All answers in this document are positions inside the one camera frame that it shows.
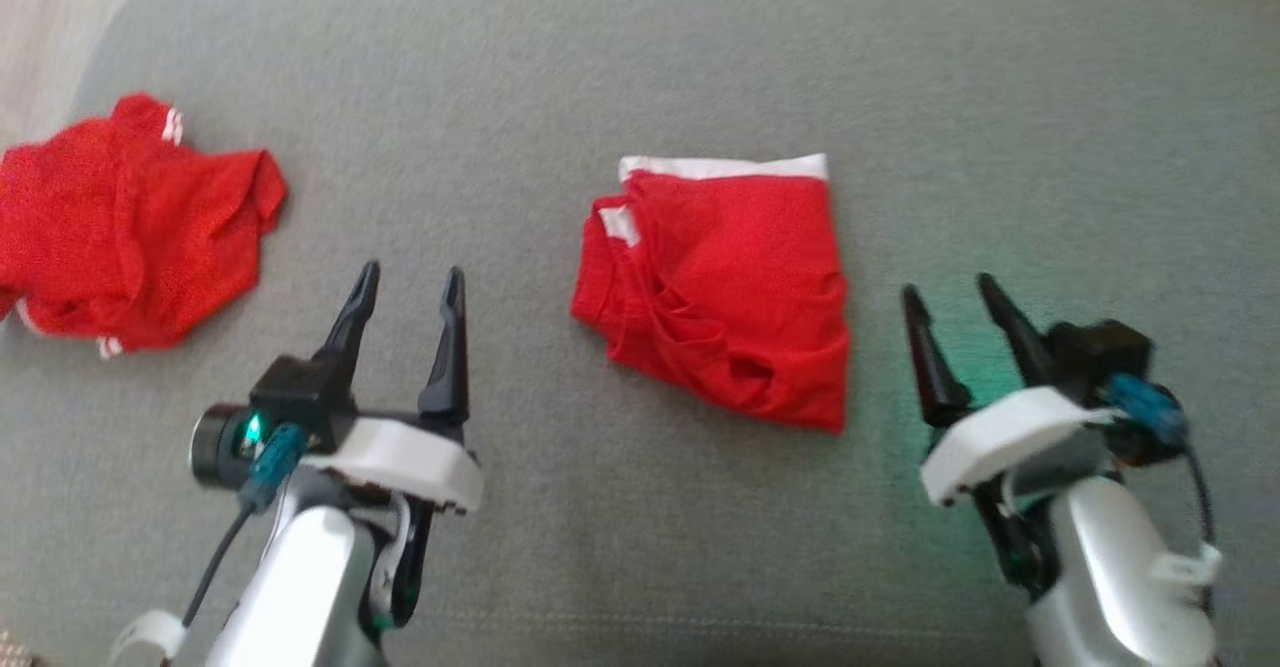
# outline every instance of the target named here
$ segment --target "red garment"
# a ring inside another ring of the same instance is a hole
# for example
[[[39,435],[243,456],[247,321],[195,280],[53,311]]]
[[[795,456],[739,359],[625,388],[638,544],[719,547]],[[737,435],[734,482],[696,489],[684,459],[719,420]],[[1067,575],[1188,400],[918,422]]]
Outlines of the red garment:
[[[584,225],[571,314],[616,362],[746,415],[841,431],[847,287],[824,157],[627,157],[622,172],[625,193],[596,198]]]
[[[182,117],[120,99],[0,163],[0,317],[99,339],[111,357],[177,344],[257,284],[285,184],[265,151],[179,147]]]

